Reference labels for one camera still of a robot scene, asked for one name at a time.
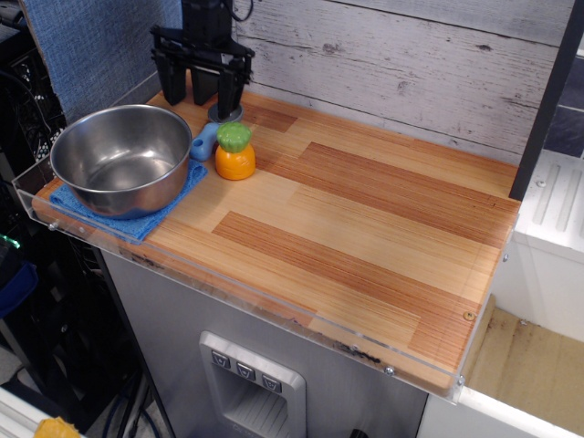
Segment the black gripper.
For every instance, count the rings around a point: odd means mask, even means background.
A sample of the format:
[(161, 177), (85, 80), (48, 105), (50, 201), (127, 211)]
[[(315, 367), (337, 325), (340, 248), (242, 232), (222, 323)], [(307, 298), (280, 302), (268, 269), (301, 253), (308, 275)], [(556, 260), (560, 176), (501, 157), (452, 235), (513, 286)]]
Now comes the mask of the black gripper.
[(255, 52), (236, 43), (230, 36), (219, 41), (191, 41), (181, 29), (154, 26), (153, 60), (162, 93), (176, 105), (186, 97), (186, 69), (204, 68), (219, 73), (218, 119), (238, 120), (243, 117), (241, 97), (252, 77)]

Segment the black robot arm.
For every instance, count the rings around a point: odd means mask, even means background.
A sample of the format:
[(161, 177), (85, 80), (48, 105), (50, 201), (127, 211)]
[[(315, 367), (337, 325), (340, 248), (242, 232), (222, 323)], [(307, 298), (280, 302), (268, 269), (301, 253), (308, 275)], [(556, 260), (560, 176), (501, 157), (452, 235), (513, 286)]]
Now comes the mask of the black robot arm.
[(191, 73), (193, 101), (209, 109), (210, 120), (223, 123), (243, 118), (241, 97), (252, 77), (255, 52), (232, 39), (235, 14), (231, 1), (183, 1), (182, 26), (153, 26), (152, 59), (162, 93), (176, 105), (186, 97), (186, 73)]

